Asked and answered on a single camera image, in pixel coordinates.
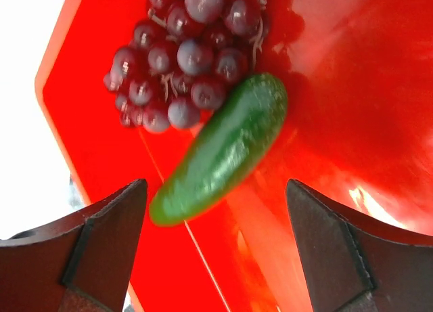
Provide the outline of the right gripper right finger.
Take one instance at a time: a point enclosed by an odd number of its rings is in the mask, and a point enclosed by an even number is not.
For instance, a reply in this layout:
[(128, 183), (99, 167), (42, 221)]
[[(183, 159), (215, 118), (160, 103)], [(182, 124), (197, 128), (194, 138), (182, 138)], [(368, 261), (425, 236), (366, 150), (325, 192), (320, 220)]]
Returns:
[(432, 236), (381, 222), (294, 179), (286, 201), (314, 311), (432, 310)]

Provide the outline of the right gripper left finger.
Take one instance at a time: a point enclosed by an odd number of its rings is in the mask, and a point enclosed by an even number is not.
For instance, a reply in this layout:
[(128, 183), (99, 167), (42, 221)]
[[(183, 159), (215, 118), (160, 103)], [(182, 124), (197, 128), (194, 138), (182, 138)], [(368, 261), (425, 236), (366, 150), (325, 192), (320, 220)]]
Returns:
[(122, 311), (146, 202), (138, 179), (1, 241), (1, 310)]

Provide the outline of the green toy cucumber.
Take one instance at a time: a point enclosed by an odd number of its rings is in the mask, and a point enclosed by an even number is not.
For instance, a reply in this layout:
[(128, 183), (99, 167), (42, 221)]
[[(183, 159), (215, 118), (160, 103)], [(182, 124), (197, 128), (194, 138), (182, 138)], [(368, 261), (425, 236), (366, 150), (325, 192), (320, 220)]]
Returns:
[(288, 93), (276, 76), (254, 74), (240, 83), (156, 192), (151, 221), (170, 227), (211, 209), (263, 159), (287, 111)]

